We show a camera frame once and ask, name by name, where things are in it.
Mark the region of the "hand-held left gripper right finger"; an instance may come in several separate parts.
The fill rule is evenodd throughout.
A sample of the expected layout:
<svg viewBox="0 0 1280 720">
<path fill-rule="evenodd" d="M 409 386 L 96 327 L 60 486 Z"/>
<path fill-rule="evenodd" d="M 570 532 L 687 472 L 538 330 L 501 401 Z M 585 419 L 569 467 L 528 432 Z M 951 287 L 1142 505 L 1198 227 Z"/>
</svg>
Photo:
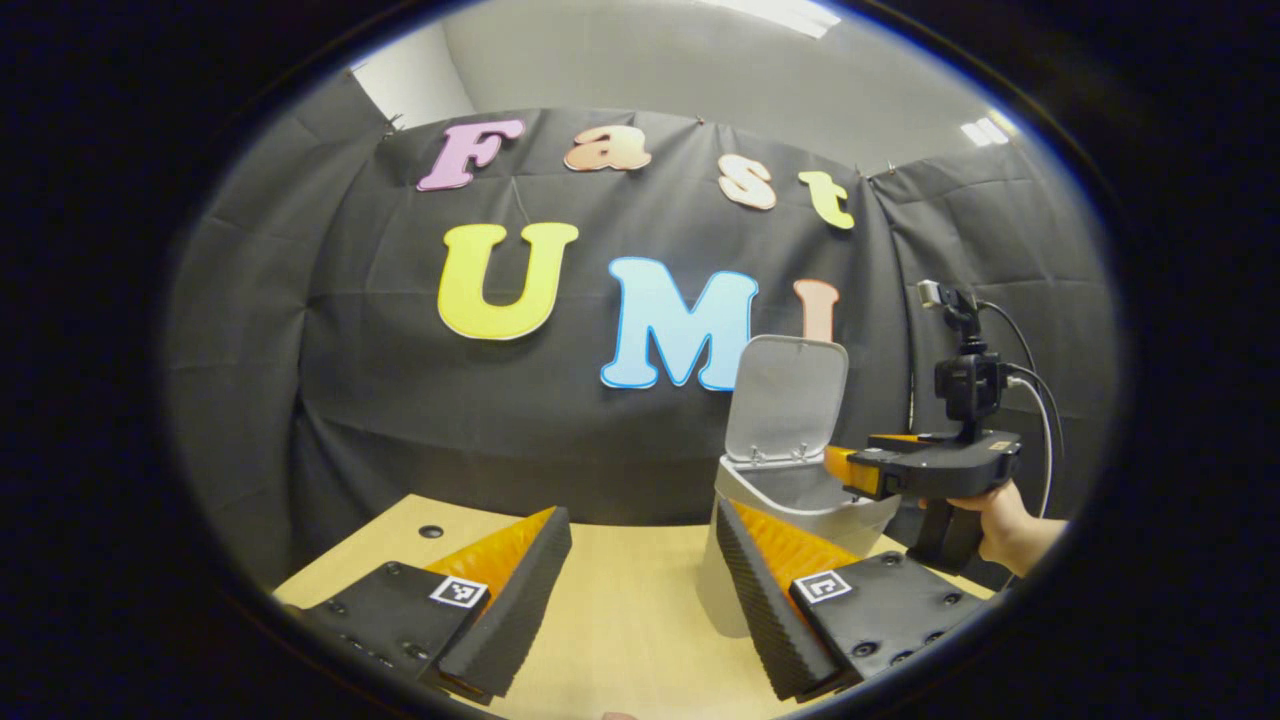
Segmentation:
<svg viewBox="0 0 1280 720">
<path fill-rule="evenodd" d="M 735 500 L 716 505 L 716 543 L 778 700 L 867 682 L 986 605 L 900 551 L 859 557 Z"/>
</svg>

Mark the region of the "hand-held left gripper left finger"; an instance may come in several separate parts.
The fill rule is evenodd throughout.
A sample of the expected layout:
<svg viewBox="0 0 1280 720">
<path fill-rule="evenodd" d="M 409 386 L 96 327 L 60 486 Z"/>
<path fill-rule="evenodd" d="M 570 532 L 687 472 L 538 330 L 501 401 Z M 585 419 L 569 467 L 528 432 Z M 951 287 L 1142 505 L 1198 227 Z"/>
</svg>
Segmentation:
<svg viewBox="0 0 1280 720">
<path fill-rule="evenodd" d="M 422 568 L 381 562 L 285 611 L 403 683 L 492 701 L 524 666 L 571 547 L 570 514 L 553 506 Z"/>
</svg>

